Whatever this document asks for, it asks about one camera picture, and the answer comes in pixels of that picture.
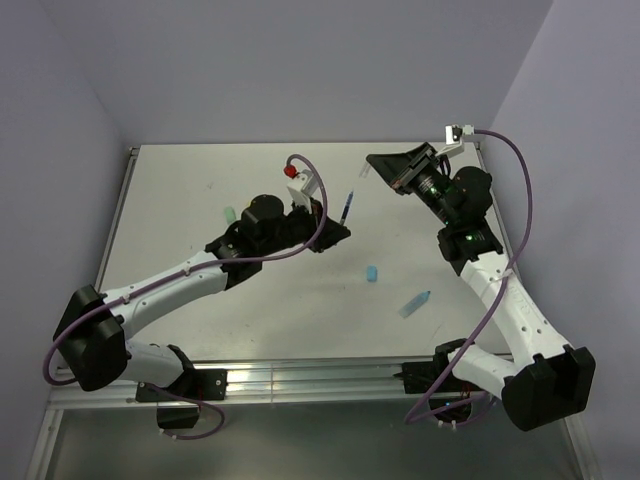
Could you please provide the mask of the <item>blue thin pen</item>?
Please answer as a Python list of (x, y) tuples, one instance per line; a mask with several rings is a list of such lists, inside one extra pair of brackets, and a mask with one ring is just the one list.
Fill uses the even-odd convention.
[(354, 196), (355, 196), (355, 189), (352, 188), (350, 190), (350, 192), (348, 193), (348, 195), (346, 197), (346, 200), (345, 200), (345, 204), (344, 204), (344, 207), (343, 207), (343, 210), (342, 210), (342, 213), (341, 213), (341, 216), (340, 216), (340, 220), (339, 220), (340, 225), (345, 225), (346, 224), (346, 220), (348, 218), (348, 215), (349, 215), (352, 203), (353, 203)]

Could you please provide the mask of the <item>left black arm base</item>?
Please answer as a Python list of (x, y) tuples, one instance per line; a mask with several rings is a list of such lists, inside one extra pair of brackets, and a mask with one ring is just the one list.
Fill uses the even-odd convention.
[[(226, 415), (217, 405), (227, 390), (225, 369), (195, 369), (182, 375), (168, 387), (140, 382), (135, 401), (156, 405), (156, 423), (164, 434), (177, 439), (200, 439), (218, 433), (226, 423)], [(217, 423), (210, 431), (195, 433), (197, 423), (212, 413)]]

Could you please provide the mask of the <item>green pen cap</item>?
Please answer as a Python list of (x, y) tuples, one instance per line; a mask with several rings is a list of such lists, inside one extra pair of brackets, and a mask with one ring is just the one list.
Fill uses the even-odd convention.
[(223, 213), (224, 213), (225, 221), (226, 221), (226, 223), (227, 223), (228, 225), (231, 225), (231, 224), (233, 224), (234, 222), (236, 222), (236, 221), (237, 221), (236, 212), (235, 212), (235, 210), (234, 210), (234, 208), (233, 208), (233, 207), (231, 207), (231, 206), (226, 206), (226, 207), (223, 209)]

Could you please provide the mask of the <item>blue highlighter pen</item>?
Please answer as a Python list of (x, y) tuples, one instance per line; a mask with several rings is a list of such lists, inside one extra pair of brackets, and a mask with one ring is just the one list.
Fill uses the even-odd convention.
[(398, 310), (398, 315), (403, 319), (413, 315), (418, 309), (428, 302), (430, 294), (430, 291), (420, 292)]

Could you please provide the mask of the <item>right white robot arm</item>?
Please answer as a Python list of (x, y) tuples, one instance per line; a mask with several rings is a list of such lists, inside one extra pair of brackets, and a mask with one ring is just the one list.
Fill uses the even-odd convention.
[(595, 358), (551, 325), (514, 273), (514, 257), (486, 219), (493, 204), (491, 175), (470, 166), (448, 176), (440, 169), (442, 157), (424, 143), (366, 158), (395, 193), (416, 195), (442, 222), (442, 256), (487, 309), (468, 338), (436, 348), (434, 379), (419, 403), (428, 403), (439, 387), (452, 390), (468, 382), (500, 400), (522, 431), (583, 412)]

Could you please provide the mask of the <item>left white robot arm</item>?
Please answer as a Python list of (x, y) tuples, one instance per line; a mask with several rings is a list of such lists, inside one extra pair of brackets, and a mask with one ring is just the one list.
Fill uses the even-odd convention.
[(267, 260), (288, 258), (296, 247), (321, 253), (350, 235), (317, 200), (286, 212), (279, 198), (260, 195), (223, 235), (180, 265), (103, 293), (91, 285), (76, 290), (54, 334), (55, 348), (85, 391), (129, 380), (183, 399), (195, 386), (193, 363), (175, 345), (135, 341), (141, 330), (195, 300), (241, 284)]

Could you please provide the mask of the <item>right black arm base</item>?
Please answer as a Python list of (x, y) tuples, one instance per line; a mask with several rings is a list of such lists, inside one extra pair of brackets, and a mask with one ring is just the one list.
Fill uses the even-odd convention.
[[(424, 394), (438, 378), (439, 372), (433, 361), (404, 362), (401, 370), (393, 375), (399, 379), (406, 394)], [(459, 380), (450, 374), (436, 389), (436, 393), (475, 393), (481, 388), (470, 382)]]

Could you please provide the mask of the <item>clear pen cap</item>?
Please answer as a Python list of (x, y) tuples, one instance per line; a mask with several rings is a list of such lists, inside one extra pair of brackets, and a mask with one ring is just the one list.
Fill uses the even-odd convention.
[(368, 163), (365, 163), (359, 173), (359, 177), (360, 178), (366, 178), (369, 171), (370, 171), (371, 166)]

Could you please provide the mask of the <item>blue pen cap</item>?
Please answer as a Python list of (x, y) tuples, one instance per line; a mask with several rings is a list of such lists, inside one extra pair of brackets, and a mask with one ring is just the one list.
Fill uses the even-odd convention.
[(375, 283), (378, 280), (378, 268), (375, 265), (366, 267), (366, 280), (370, 283)]

